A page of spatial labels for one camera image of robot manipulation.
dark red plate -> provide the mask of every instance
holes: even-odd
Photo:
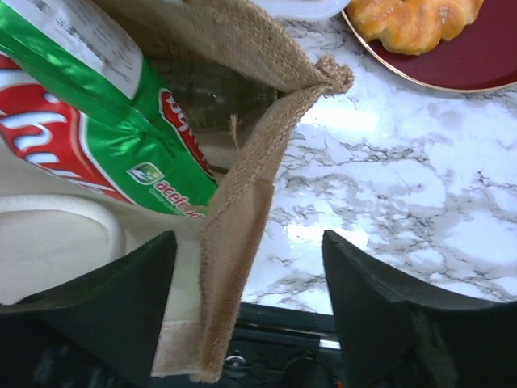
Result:
[[[420,85],[447,91],[491,91],[517,84],[517,0],[485,0],[477,20],[421,56],[389,53],[379,40],[361,44],[383,65]]]

white label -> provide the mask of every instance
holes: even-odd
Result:
[[[89,0],[3,0],[48,38],[133,99],[143,56],[124,29]]]

chip bag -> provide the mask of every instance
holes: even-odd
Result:
[[[0,137],[90,190],[200,218],[216,181],[165,83],[84,0],[0,0]]]

baked bun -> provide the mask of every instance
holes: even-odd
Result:
[[[392,53],[420,55],[456,38],[474,22],[483,0],[351,0],[347,14],[366,41]]]

white container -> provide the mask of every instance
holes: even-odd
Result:
[[[318,21],[341,12],[350,0],[253,0],[277,19]]]

